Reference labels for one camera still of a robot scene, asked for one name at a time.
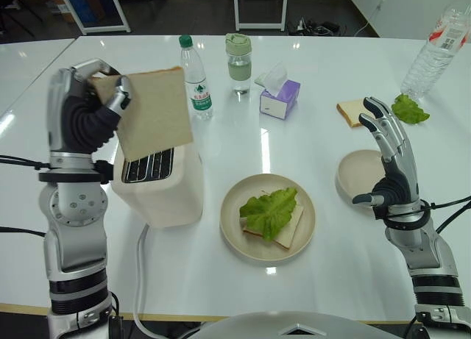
purple tissue box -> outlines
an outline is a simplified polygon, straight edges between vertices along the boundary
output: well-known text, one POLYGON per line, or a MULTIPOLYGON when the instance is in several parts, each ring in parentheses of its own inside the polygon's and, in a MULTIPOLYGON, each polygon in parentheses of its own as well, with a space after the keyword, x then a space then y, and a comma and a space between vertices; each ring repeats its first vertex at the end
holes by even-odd
POLYGON ((264 90, 260 95, 260 112, 284 120, 296 104, 300 88, 300 83, 287 80, 277 96, 264 90))

green bottle cap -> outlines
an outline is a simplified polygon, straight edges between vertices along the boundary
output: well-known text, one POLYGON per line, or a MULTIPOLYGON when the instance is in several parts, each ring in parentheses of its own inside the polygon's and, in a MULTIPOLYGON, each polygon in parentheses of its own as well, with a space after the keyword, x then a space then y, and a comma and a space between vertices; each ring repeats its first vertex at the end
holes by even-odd
POLYGON ((243 34, 226 34, 226 52, 233 56, 243 56, 252 52, 250 38, 243 34))
POLYGON ((178 38, 178 40, 180 42, 180 46, 182 46, 184 49, 193 46, 193 41, 190 35, 182 35, 178 38))

robotic hand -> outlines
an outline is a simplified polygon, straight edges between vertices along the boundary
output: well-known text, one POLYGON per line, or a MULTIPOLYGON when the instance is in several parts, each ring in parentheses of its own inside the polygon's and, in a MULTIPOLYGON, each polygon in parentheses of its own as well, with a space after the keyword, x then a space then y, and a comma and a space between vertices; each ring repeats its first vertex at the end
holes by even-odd
POLYGON ((464 306, 452 251, 433 228, 430 211, 420 211, 428 204, 419 198, 407 134, 381 101, 365 98, 364 106, 375 118, 361 114, 359 120, 376 139, 385 177, 353 203, 373 206, 386 225, 386 237, 403 253, 417 298, 417 320, 429 335, 425 338, 457 338, 456 330, 470 333, 471 310, 464 306))
MULTIPOLYGON (((102 60, 89 60, 60 69, 49 87, 51 170, 39 179, 47 183, 40 208, 49 222, 44 254, 52 304, 49 336, 54 339, 108 323, 112 309, 103 227, 107 197, 100 183, 113 178, 113 166, 94 164, 91 154, 113 136, 132 96, 128 78, 120 76, 113 97, 103 105, 88 82, 96 72, 119 74, 102 60)), ((109 338, 120 338, 117 332, 109 338)))

bread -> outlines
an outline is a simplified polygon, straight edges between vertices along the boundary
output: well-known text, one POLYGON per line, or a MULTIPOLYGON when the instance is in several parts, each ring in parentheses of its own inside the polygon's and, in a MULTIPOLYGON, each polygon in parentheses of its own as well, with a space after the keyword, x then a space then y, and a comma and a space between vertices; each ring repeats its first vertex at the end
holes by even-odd
MULTIPOLYGON (((291 247, 291 244, 293 243, 294 233, 296 232, 297 225, 300 222, 303 210, 304 210, 303 207, 301 207, 299 204, 296 204, 296 207, 294 207, 293 213, 291 214, 291 219, 280 230, 280 233, 273 240, 274 242, 278 243, 280 246, 282 246, 285 249, 289 249, 291 247)), ((262 234, 247 229, 245 219, 246 218, 241 218, 240 220, 241 224, 243 225, 242 231, 261 237, 262 234)))
MULTIPOLYGON (((127 161, 193 141, 183 69, 128 74, 132 100, 117 135, 127 161)), ((103 103, 114 94, 118 76, 92 78, 103 103)))
POLYGON ((339 102, 337 104, 337 110, 344 116, 348 125, 352 128, 361 126, 358 120, 361 113, 366 113, 371 116, 371 112, 363 106, 363 99, 339 102))

lettuce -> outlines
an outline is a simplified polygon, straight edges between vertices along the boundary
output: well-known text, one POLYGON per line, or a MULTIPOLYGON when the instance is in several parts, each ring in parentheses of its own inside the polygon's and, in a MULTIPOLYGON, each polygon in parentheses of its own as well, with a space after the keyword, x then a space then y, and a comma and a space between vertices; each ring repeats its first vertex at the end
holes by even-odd
POLYGON ((407 124, 418 124, 430 117, 428 113, 424 113, 424 110, 406 94, 400 94, 394 102, 395 104, 391 106, 392 112, 397 118, 407 124))
POLYGON ((239 209, 241 218, 247 218, 247 229, 261 233, 266 241, 272 241, 291 220, 296 194, 296 188, 286 188, 269 196, 250 198, 239 209))

